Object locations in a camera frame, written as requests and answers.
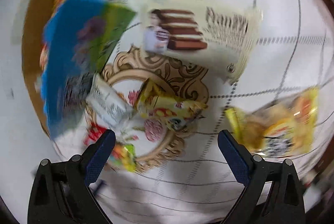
yellow snack bag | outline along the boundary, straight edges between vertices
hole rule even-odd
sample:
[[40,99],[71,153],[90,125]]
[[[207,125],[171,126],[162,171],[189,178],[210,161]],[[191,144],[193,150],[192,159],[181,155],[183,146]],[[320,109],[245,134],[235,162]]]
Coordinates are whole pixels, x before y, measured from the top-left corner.
[[150,79],[147,79],[141,87],[134,104],[134,108],[142,117],[158,118],[174,131],[180,131],[196,120],[201,111],[207,107],[198,101],[168,95]]
[[247,114],[226,110],[236,141],[264,157],[287,157],[310,150],[317,120],[318,88],[270,103]]
[[108,163],[114,169],[125,169],[130,172],[135,172],[135,146],[133,146],[133,144],[116,142],[109,156]]

cartoon image on package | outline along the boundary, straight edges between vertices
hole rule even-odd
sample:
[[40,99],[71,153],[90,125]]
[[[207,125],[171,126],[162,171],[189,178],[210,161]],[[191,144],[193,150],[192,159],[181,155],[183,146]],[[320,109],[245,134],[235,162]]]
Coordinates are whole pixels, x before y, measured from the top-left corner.
[[144,50],[213,69],[234,83],[257,40],[262,13],[217,0],[148,0],[141,19]]
[[134,107],[142,117],[158,118],[174,131],[180,131],[199,119],[202,110],[208,108],[198,101],[168,95],[150,79],[143,84]]

blue package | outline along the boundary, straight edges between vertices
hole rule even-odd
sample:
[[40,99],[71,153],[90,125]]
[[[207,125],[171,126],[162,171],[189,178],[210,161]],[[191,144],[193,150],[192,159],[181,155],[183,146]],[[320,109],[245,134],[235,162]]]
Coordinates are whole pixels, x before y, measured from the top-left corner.
[[135,12],[107,0],[56,0],[44,27],[41,98],[50,138],[76,127],[94,72],[101,72]]

chocolate wafer cake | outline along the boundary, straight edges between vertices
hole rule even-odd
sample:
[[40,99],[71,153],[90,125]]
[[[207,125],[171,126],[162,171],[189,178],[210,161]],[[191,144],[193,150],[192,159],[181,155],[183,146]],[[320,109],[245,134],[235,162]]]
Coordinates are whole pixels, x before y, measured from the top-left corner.
[[188,10],[163,9],[161,27],[170,33],[167,48],[170,50],[193,51],[207,48],[202,33],[194,21],[194,13]]

white surface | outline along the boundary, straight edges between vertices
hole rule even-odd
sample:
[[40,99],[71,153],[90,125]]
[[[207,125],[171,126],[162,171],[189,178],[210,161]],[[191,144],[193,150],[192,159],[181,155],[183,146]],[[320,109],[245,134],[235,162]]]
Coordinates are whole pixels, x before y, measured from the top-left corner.
[[[140,0],[123,0],[135,10]],[[263,10],[260,39],[238,83],[223,85],[210,70],[202,79],[209,91],[209,108],[198,133],[184,140],[184,154],[144,174],[103,172],[108,187],[99,201],[122,218],[136,223],[203,224],[224,217],[243,186],[235,181],[217,146],[217,134],[228,127],[222,110],[237,106],[255,111],[276,97],[285,97],[317,84],[319,114],[311,151],[291,159],[303,177],[318,161],[333,135],[333,20],[321,0],[219,0],[244,9]],[[139,22],[138,16],[130,25]],[[109,59],[141,45],[139,26],[127,30]],[[80,153],[82,131],[58,137],[64,158]],[[282,162],[283,159],[271,159]],[[270,184],[260,200],[264,201]]]
[[25,88],[21,45],[11,29],[20,0],[0,0],[0,195],[20,224],[27,223],[33,174],[40,161],[58,160]]

